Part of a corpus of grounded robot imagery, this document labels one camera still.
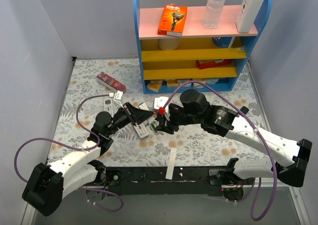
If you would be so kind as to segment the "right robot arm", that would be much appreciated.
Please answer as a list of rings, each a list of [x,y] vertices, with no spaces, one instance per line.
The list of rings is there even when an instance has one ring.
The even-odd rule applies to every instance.
[[[205,95],[194,89],[180,96],[181,106],[168,103],[167,97],[155,99],[156,130],[174,134],[180,126],[199,124],[213,135],[241,142],[267,155],[262,159],[231,158],[225,168],[212,169],[212,184],[236,184],[250,178],[274,178],[293,187],[302,187],[310,158],[312,142],[293,141],[262,128],[253,128],[244,118],[247,109],[235,112],[210,104]]]

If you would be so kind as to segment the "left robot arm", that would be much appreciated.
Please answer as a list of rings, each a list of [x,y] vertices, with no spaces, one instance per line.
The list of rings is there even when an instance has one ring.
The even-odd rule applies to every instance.
[[[74,190],[90,182],[101,185],[106,178],[106,168],[97,159],[112,145],[111,136],[129,124],[143,123],[153,114],[129,102],[113,116],[106,111],[98,113],[89,137],[80,148],[51,164],[40,163],[34,167],[22,199],[42,215],[49,216]]]

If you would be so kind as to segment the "black slim remote control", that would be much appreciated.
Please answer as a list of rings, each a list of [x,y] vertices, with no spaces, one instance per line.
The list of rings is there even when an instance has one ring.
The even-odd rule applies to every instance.
[[[243,106],[241,109],[239,109],[238,111],[237,111],[237,117],[246,117],[246,115],[247,115],[247,113],[249,112],[249,109],[247,108],[247,107],[245,107],[245,106]]]

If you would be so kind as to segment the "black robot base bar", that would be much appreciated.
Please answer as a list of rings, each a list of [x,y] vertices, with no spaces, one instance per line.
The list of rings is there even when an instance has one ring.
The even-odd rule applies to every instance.
[[[108,167],[105,178],[87,183],[87,186],[106,187],[118,195],[208,195],[223,196],[223,187],[235,187],[230,198],[241,199],[243,186],[253,179],[243,181],[221,177],[225,166],[176,166],[172,179],[166,178],[167,167]]]

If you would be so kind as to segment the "white slim battery cover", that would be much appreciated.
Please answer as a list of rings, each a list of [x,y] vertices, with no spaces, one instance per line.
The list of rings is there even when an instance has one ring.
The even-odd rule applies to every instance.
[[[169,155],[169,160],[168,160],[167,170],[165,175],[165,178],[168,180],[172,180],[172,177],[173,177],[176,153],[177,153],[176,148],[170,149],[170,155]]]

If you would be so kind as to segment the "white slim remote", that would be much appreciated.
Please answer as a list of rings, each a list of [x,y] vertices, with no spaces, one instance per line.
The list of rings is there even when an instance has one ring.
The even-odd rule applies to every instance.
[[[141,103],[141,104],[139,104],[138,107],[139,107],[140,109],[142,109],[142,110],[149,111],[149,108],[147,107],[147,105],[146,105],[144,102]],[[148,119],[147,119],[147,122],[148,122],[148,125],[149,125],[150,129],[154,132],[155,135],[157,135],[157,134],[158,134],[158,131],[157,131],[157,130],[154,130],[154,129],[151,127],[151,123],[152,123],[152,122],[156,122],[156,123],[157,123],[157,121],[156,121],[155,118],[154,118],[154,115],[151,116],[150,118],[148,118]]]

